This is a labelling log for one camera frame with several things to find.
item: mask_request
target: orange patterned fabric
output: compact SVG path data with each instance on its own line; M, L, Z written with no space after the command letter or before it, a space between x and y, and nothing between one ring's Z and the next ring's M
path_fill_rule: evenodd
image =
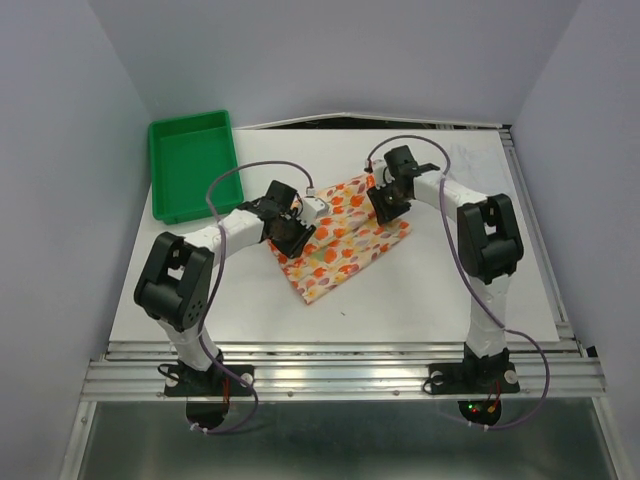
M329 204L330 214L316 222L316 232L304 253L288 259L271 250L296 291L307 304L330 292L384 254L411 231L396 219L378 226L367 197L370 175L361 175L317 193Z

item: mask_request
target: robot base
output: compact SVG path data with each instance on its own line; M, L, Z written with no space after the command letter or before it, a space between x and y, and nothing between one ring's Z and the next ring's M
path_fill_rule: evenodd
M425 390L430 395L489 395L490 391L496 393L496 382L500 383L500 392L503 394L520 391L517 380L515 383L507 381L507 378L513 381L513 376L516 375L513 363L508 363L506 372L496 375L489 383L467 378L464 367L459 363L432 363L428 367L431 377L427 379L424 387L431 386L430 391Z
M253 378L253 365L225 365L237 376L250 375ZM165 382L164 395L166 397L222 397L226 378L223 372L217 370L214 365L206 372L194 370L178 361L176 365L170 365L167 373L177 377L178 382L168 380ZM251 391L235 380L229 382L230 397L250 397Z
M491 357L478 358L465 344L461 363L432 363L423 390L430 395L488 395L497 392L518 393L516 368L509 361L509 350Z

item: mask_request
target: cable wire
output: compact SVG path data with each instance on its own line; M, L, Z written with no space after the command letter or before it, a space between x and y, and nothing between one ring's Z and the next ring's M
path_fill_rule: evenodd
M394 140L401 140L401 139L414 139L414 140L420 140L423 142L427 142L428 144L434 146L435 148L437 148L440 153L442 153L442 155L444 156L445 159L445 168L442 171L442 178L440 179L440 186L439 186L439 191L438 191L438 202L440 204L440 215L442 217L442 224L444 226L444 232L445 235L447 237L447 243L449 244L449 250L451 251L451 256L453 257L453 261L456 265L456 269L458 270L458 274L460 275L460 278L462 279L462 282L464 283L465 287L467 287L467 290L469 291L469 293L471 294L471 296L473 297L473 299L476 301L476 303L480 306L480 308L487 314L487 316L498 326L500 327L502 330L504 330L505 332L508 332L512 335L517 335L519 337L524 338L525 340L527 340L531 345L533 345L533 347L538 351L538 353L540 354L540 357L542 358L542 363L544 364L544 388L542 390L542 395L540 396L540 400L538 401L538 403L536 403L536 405L525 415L523 415L522 417L520 417L517 420L514 420L513 422L509 422L509 423L505 423L504 425L494 425L492 427L489 427L487 425L478 425L478 424L471 424L471 425L477 425L485 430L507 430L509 428L512 427L516 427L518 425L521 425L523 423L525 423L527 420L529 420L530 418L532 418L533 416L535 416L538 411L540 410L540 407L542 407L542 404L544 403L544 401L547 398L547 395L549 393L549 385L551 383L551 370L549 368L549 361L547 359L547 356L544 353L544 350L542 350L542 347L540 346L540 344L534 340L530 335L524 333L524 332L520 332L518 330L511 330L506 328L505 324L503 322L500 321L500 319L498 317L496 317L496 315L491 311L491 309L489 308L489 306L487 304L484 303L484 301L482 300L482 298L480 298L480 296L475 292L475 290L473 289L473 287L471 286L471 283L469 282L469 279L467 278L467 275L464 271L464 268L462 266L462 262L460 261L460 257L458 256L458 252L456 251L456 247L455 247L455 242L453 240L453 235L451 234L451 228L449 227L449 222L447 220L447 213L445 211L445 194L444 194L444 186L445 186L445 182L447 180L447 175L449 174L449 171L451 170L451 157L449 156L449 154L447 153L447 151L442 147L442 145L440 145L438 142L431 140L429 138L423 137L421 135L395 135L393 137L389 137L386 140L383 140L382 142L378 143L369 153L369 155L367 156L367 163L369 165L371 165L372 162L372 156L378 151L378 149L386 144L388 144L389 142L392 142ZM448 417L461 422L461 423L467 423L464 421L461 421L458 418L455 417L451 417L449 415L447 415Z
M207 205L209 206L209 210L211 210L211 215L213 215L213 218L215 219L216 223L218 224L218 228L220 229L220 251L219 251L220 262L218 263L218 274L216 275L216 279L213 284L213 289L211 290L211 294L209 295L209 300L207 301L207 305L205 306L204 311L202 312L200 323L198 324L198 342L200 343L200 346L202 347L202 350L204 351L205 355L209 357L209 360L211 360L215 368L222 371L227 377L232 378L234 381L238 382L240 385L249 389L249 392L251 392L254 398L253 408L251 409L251 411L235 425L231 425L226 428L216 428L216 429L207 430L207 429L201 428L197 424L191 424L192 429L199 430L202 433L205 433L207 435L217 435L222 433L235 432L240 427L245 425L249 420L251 420L251 418L253 418L256 411L258 410L258 405L260 403L260 400L258 398L258 392L256 392L255 388L253 388L253 385L251 385L249 382L245 381L240 376L233 373L231 370L229 370L227 367L225 367L221 362L219 362L216 359L216 356L213 354L213 352L209 350L209 347L204 341L202 337L202 332L204 330L204 324L205 324L205 319L207 318L207 314L209 313L209 310L211 309L211 305L213 304L213 300L215 299L216 294L218 293L218 289L220 288L220 282L222 281L222 274L224 273L224 265L227 258L227 234L224 230L224 226L222 225L222 217L216 210L216 207L214 206L211 200L211 195L213 194L213 191L215 190L215 188L225 178L230 177L231 175L239 172L240 170L244 170L246 168L251 168L251 167L262 166L262 165L287 165L290 167L297 168L302 173L304 173L307 179L309 180L309 188L313 188L313 178L311 177L311 174L304 167L298 165L297 163L287 162L285 160L266 160L263 162L247 163L245 165L240 165L238 167L232 168L231 170L223 173L218 178L216 178L211 183L211 185L209 185L209 188L207 189L207 196L206 196Z

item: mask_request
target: white enclosure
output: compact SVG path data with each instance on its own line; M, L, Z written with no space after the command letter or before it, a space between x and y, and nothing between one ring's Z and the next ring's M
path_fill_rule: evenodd
M636 0L8 0L0 471L57 478L147 195L146 127L332 111L514 124L569 319L640 451Z

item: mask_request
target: metal frame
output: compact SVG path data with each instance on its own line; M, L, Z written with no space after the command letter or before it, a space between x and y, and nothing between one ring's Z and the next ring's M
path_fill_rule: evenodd
M556 327L560 340L542 344L551 366L549 397L592 398L616 476L620 479L635 478L606 398L606 382L600 362L597 358L587 358L566 321L567 314L524 183L511 134L508 129L500 126L465 126L469 129L497 128L525 213L525 220L529 222L528 226L533 232L532 243L536 249L536 256L542 262L546 273L543 277L549 282L550 293L558 308L560 322ZM453 125L439 124L436 128L452 129ZM227 363L251 363L256 367L254 386L261 401L266 402L438 399L442 397L432 397L421 390L424 379L429 375L426 365L434 361L455 362L462 356L462 345L457 343L228 343L221 344L220 347L225 352ZM522 387L521 393L510 398L539 397L544 383L544 370L539 355L532 346L525 343L511 342L509 348ZM166 398L163 395L164 379L156 371L158 363L176 358L175 350L168 342L111 342L102 359L91 362L67 447L61 479L75 480L80 474L97 402L184 401Z

